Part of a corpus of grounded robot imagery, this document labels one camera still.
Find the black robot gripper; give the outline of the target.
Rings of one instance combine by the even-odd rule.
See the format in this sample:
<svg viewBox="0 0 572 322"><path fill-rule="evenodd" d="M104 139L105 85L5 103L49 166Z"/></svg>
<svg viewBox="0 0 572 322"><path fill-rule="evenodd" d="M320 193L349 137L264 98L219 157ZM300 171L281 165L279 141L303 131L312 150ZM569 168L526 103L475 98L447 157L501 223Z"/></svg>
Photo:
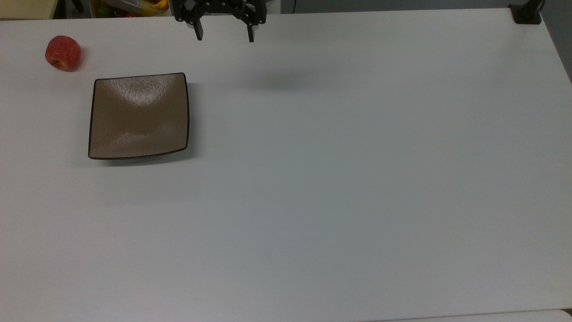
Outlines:
<svg viewBox="0 0 572 322"><path fill-rule="evenodd" d="M256 25L266 23L265 0L174 0L173 15L178 22L192 25L198 41L203 39L203 16L234 16L247 25L248 40L255 41Z"/></svg>

